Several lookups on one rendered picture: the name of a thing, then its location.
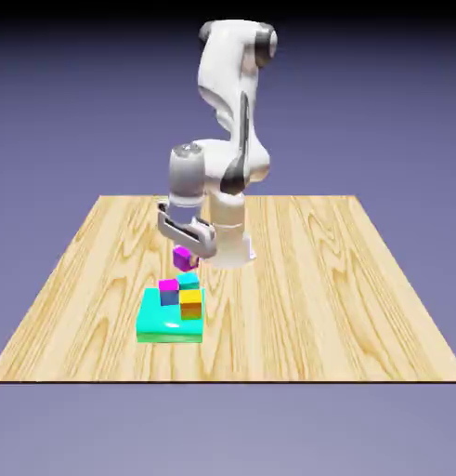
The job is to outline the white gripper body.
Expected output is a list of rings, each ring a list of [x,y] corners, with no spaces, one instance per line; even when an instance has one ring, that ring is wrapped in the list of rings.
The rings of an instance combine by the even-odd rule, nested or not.
[[[168,215],[167,201],[159,201],[158,230],[177,245],[186,247],[200,258],[212,258],[216,254],[215,227],[202,218],[192,217],[188,224],[179,224]]]

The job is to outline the small purple cube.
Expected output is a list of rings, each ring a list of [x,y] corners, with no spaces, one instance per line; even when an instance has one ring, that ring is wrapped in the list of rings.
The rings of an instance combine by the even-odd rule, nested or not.
[[[191,253],[182,245],[176,245],[173,249],[173,263],[176,268],[181,271],[189,271],[191,265]]]

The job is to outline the small magenta cube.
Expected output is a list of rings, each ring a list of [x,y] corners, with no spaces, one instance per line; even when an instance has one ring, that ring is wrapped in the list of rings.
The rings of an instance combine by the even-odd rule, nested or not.
[[[179,304],[179,283],[176,278],[160,280],[158,289],[162,306]]]

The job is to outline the small yellow cube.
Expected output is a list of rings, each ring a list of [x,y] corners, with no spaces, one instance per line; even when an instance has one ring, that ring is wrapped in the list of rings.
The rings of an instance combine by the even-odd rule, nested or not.
[[[197,320],[202,318],[201,289],[181,289],[179,291],[179,306],[182,320]]]

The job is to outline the large cyan box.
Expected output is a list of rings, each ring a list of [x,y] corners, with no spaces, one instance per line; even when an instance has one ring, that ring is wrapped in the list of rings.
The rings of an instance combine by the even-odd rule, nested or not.
[[[136,320],[137,341],[141,343],[202,343],[204,290],[200,319],[183,320],[181,308],[161,305],[160,292],[149,287],[144,291]]]

